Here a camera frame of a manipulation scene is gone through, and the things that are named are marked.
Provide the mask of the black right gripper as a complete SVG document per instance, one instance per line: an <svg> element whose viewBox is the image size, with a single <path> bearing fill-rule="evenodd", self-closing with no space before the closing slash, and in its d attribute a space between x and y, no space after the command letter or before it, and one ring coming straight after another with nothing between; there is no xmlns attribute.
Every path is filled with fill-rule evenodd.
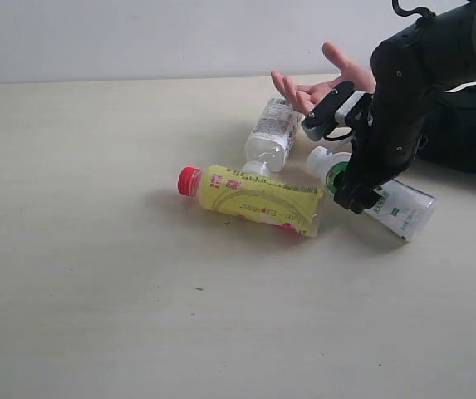
<svg viewBox="0 0 476 399"><path fill-rule="evenodd" d="M355 214L381 199L374 189L403 173L420 141L420 126L438 91L429 86L418 48L392 39L373 51L375 78L366 124L356 130L352 157L334 194L342 208Z"/></svg>

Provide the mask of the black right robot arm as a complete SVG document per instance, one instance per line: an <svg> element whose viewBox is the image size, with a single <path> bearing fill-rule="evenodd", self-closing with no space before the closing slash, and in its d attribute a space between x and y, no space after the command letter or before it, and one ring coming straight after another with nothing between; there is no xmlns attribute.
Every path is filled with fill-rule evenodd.
<svg viewBox="0 0 476 399"><path fill-rule="evenodd" d="M344 117L354 132L352 156L334 199L356 214L372 208L378 188L411 166L440 96L476 81L476 1L440 14L397 1L391 6L397 16L416 19L372 52L375 90Z"/></svg>

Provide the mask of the black sleeved forearm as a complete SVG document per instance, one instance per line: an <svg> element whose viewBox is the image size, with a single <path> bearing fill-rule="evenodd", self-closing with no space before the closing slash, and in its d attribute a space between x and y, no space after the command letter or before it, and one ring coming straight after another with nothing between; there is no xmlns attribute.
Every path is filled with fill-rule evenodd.
<svg viewBox="0 0 476 399"><path fill-rule="evenodd" d="M476 174L476 84L437 100L422 126L417 157L451 170Z"/></svg>

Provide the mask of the open bare human hand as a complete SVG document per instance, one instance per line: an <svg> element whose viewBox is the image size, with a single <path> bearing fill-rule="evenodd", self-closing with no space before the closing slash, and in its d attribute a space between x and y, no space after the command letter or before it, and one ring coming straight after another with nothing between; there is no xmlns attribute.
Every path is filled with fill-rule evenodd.
<svg viewBox="0 0 476 399"><path fill-rule="evenodd" d="M340 75L332 81L315 85L297 85L289 76L284 76L279 71L272 71L270 74L279 94L295 111L304 116L308 115L330 91L344 81L352 82L358 91L373 93L375 90L376 83L372 72L352 61L334 43L324 42L321 51L323 56L340 72Z"/></svg>

